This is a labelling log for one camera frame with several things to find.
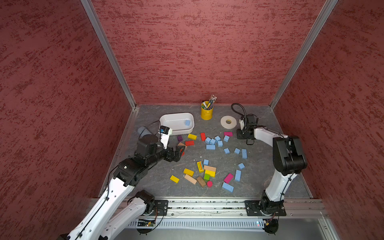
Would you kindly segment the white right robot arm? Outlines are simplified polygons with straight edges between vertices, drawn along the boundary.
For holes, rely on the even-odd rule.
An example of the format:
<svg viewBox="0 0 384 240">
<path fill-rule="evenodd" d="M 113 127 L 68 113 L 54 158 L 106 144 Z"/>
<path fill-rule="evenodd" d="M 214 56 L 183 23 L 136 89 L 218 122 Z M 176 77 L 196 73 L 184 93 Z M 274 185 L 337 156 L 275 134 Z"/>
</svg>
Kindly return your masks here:
<svg viewBox="0 0 384 240">
<path fill-rule="evenodd" d="M 238 139 L 258 140 L 273 149 L 275 172 L 258 206 L 262 215 L 271 216 L 282 209 L 292 180 L 308 165 L 301 140 L 297 136 L 283 135 L 258 125 L 258 118 L 254 115 L 240 117 L 239 123 Z"/>
</svg>

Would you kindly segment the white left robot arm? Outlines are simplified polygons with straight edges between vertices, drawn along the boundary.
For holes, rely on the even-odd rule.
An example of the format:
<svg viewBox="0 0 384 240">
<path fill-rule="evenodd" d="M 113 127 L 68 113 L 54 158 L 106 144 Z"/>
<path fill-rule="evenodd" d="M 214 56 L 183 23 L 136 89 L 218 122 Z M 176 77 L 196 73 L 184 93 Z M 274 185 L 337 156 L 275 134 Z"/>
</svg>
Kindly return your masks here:
<svg viewBox="0 0 384 240">
<path fill-rule="evenodd" d="M 139 181 L 158 162 L 178 162 L 185 146 L 168 146 L 169 136 L 161 134 L 145 135 L 137 142 L 137 149 L 132 157 L 119 163 L 106 190 L 85 216 L 68 234 L 60 235 L 60 240 L 113 240 L 132 221 L 143 214 L 156 211 L 155 197 L 142 190 L 130 198 L 127 206 L 116 214 L 123 200 L 134 190 Z"/>
</svg>

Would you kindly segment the red flat block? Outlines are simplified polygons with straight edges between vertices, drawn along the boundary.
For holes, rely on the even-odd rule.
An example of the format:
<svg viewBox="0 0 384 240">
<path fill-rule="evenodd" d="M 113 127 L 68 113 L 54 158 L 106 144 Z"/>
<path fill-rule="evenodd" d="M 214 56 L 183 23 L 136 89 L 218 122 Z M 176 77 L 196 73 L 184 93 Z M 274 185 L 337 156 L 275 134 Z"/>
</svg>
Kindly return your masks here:
<svg viewBox="0 0 384 240">
<path fill-rule="evenodd" d="M 194 146 L 195 142 L 194 141 L 185 141 L 186 146 Z"/>
</svg>

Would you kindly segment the yellow block near bowl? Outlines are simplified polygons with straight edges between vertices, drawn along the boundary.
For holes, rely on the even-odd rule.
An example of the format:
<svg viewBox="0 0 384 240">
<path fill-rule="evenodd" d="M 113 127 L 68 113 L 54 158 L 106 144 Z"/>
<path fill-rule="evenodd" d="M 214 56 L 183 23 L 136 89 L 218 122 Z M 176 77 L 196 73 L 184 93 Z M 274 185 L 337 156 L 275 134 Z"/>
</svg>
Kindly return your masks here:
<svg viewBox="0 0 384 240">
<path fill-rule="evenodd" d="M 197 136 L 193 134 L 188 134 L 188 138 L 195 141 L 197 139 Z"/>
</svg>

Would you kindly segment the yellow block centre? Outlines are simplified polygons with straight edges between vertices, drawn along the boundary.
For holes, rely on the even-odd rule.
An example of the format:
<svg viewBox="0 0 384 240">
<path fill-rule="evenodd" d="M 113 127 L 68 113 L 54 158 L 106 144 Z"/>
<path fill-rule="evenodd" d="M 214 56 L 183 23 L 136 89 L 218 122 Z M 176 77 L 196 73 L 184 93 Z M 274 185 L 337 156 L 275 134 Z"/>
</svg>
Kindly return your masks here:
<svg viewBox="0 0 384 240">
<path fill-rule="evenodd" d="M 183 173 L 184 173 L 185 175 L 189 175 L 190 177 L 193 177 L 193 175 L 194 175 L 194 171 L 189 170 L 189 169 L 187 169 L 187 168 L 184 169 Z"/>
</svg>

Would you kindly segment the white tape roll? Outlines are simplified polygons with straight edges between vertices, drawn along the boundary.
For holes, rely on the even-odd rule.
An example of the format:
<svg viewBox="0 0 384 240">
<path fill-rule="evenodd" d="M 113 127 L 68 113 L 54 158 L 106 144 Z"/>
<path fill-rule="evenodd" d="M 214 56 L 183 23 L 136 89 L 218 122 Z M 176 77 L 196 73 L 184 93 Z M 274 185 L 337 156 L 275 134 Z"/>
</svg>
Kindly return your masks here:
<svg viewBox="0 0 384 240">
<path fill-rule="evenodd" d="M 227 130 L 231 130 L 237 126 L 237 120 L 232 116 L 223 116 L 220 120 L 220 123 L 222 127 Z"/>
</svg>

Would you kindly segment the yellow block front left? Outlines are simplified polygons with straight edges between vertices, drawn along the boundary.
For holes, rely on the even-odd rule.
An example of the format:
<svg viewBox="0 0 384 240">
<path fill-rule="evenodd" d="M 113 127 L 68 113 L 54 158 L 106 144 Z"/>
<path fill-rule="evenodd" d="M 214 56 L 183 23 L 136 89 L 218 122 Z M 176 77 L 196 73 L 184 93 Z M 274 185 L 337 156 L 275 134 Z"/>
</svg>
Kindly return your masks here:
<svg viewBox="0 0 384 240">
<path fill-rule="evenodd" d="M 176 184 L 180 181 L 179 178 L 177 178 L 177 177 L 175 177 L 175 176 L 173 176 L 173 175 L 170 177 L 170 180 L 171 180 L 172 182 L 176 183 Z"/>
</svg>

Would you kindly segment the striped yellow block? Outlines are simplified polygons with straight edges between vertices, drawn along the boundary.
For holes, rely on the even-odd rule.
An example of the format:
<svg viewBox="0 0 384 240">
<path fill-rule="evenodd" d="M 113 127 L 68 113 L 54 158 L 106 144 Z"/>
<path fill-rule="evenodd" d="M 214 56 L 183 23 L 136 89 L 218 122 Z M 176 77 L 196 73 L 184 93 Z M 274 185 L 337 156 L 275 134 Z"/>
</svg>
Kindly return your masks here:
<svg viewBox="0 0 384 240">
<path fill-rule="evenodd" d="M 199 173 L 203 173 L 204 172 L 204 168 L 203 168 L 202 162 L 197 162 L 197 166 L 198 166 Z"/>
</svg>

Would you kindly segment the magenta flat block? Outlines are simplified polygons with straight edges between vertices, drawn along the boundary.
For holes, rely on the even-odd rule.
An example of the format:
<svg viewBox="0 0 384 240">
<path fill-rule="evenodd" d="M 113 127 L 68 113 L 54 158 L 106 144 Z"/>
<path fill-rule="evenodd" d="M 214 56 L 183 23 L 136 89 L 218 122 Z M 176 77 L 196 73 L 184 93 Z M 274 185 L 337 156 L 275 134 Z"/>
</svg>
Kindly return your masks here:
<svg viewBox="0 0 384 240">
<path fill-rule="evenodd" d="M 234 134 L 232 132 L 224 132 L 224 136 L 232 137 Z"/>
</svg>

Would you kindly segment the red upright block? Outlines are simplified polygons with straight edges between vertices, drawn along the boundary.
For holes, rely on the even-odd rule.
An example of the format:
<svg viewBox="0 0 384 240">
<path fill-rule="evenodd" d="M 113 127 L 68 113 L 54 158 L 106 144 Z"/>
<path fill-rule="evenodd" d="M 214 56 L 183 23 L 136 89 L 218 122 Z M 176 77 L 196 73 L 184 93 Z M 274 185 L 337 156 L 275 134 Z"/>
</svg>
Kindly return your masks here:
<svg viewBox="0 0 384 240">
<path fill-rule="evenodd" d="M 204 142 L 206 140 L 206 134 L 205 133 L 200 133 L 201 140 Z"/>
</svg>

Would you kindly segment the light blue long block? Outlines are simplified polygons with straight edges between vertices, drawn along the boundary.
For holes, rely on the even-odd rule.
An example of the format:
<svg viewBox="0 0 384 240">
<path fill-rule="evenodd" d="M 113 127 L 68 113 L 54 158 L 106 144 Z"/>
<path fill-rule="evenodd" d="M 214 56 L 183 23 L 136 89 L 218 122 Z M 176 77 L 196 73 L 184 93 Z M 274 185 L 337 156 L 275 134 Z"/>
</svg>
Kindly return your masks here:
<svg viewBox="0 0 384 240">
<path fill-rule="evenodd" d="M 206 145 L 207 150 L 215 150 L 216 146 L 215 145 Z"/>
</svg>

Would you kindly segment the bundle of pencils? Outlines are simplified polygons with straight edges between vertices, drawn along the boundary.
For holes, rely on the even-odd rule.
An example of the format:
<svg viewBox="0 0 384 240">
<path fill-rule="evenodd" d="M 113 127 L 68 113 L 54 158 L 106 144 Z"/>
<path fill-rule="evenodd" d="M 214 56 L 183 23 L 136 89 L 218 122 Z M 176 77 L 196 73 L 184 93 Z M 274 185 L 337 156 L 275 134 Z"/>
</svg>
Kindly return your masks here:
<svg viewBox="0 0 384 240">
<path fill-rule="evenodd" d="M 214 106 L 216 99 L 217 99 L 217 97 L 215 95 L 211 95 L 211 97 L 208 101 L 203 102 L 203 109 L 204 110 L 211 110 Z"/>
</svg>

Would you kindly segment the magenta block front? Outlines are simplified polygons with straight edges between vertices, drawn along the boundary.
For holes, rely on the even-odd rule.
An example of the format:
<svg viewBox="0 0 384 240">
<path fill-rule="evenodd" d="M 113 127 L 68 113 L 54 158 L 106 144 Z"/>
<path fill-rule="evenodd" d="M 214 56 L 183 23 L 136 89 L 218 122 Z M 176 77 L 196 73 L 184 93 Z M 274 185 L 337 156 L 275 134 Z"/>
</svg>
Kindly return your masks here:
<svg viewBox="0 0 384 240">
<path fill-rule="evenodd" d="M 231 181 L 233 178 L 234 178 L 233 174 L 229 173 L 229 174 L 225 177 L 224 182 L 225 182 L 226 184 L 229 184 L 230 181 Z"/>
</svg>

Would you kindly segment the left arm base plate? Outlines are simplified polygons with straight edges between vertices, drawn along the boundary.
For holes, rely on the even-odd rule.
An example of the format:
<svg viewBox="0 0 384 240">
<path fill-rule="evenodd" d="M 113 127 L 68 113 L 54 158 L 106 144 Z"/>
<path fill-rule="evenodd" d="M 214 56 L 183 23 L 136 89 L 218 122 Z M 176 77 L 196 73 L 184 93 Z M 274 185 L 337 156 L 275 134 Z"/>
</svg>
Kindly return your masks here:
<svg viewBox="0 0 384 240">
<path fill-rule="evenodd" d="M 166 216 L 168 212 L 168 200 L 155 200 L 151 211 L 144 213 L 144 216 Z"/>
</svg>

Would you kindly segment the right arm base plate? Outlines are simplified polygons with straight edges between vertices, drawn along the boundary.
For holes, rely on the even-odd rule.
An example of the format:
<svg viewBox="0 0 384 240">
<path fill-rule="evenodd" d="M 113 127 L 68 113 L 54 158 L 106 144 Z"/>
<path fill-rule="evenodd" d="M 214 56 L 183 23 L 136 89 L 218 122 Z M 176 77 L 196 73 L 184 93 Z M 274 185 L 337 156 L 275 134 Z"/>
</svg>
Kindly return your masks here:
<svg viewBox="0 0 384 240">
<path fill-rule="evenodd" d="M 287 215 L 282 202 L 261 201 L 244 201 L 247 216 L 252 217 L 285 217 Z"/>
</svg>

